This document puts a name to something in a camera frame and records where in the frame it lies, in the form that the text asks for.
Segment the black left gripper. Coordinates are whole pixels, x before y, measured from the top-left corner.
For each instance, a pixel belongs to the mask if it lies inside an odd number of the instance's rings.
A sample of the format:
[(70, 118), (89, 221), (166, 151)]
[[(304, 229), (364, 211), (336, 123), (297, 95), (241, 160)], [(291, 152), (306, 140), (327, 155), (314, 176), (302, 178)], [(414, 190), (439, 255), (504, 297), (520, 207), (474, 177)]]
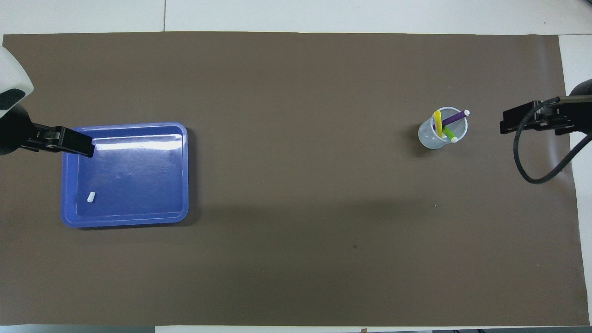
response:
[(21, 147), (35, 152), (64, 152), (91, 158), (95, 151), (92, 141), (90, 136), (67, 127), (32, 124), (27, 110), (21, 104), (13, 106), (0, 120), (1, 155), (10, 154)]

